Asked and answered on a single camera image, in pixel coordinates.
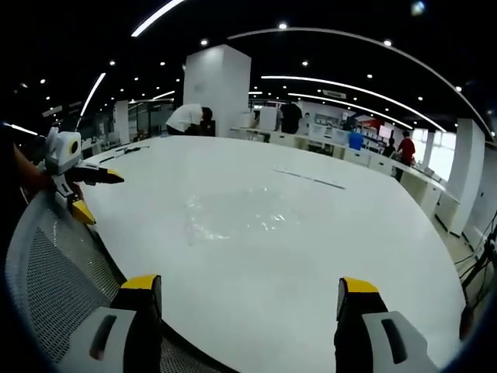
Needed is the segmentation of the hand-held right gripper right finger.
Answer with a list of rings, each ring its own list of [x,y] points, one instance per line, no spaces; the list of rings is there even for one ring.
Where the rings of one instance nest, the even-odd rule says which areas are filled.
[[[425,337],[367,281],[339,279],[336,321],[337,372],[439,371]]]

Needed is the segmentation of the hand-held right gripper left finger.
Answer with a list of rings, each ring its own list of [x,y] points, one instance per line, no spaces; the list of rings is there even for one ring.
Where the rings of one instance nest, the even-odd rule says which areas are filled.
[[[124,282],[110,306],[96,309],[71,334],[60,372],[158,372],[162,282],[157,274]]]

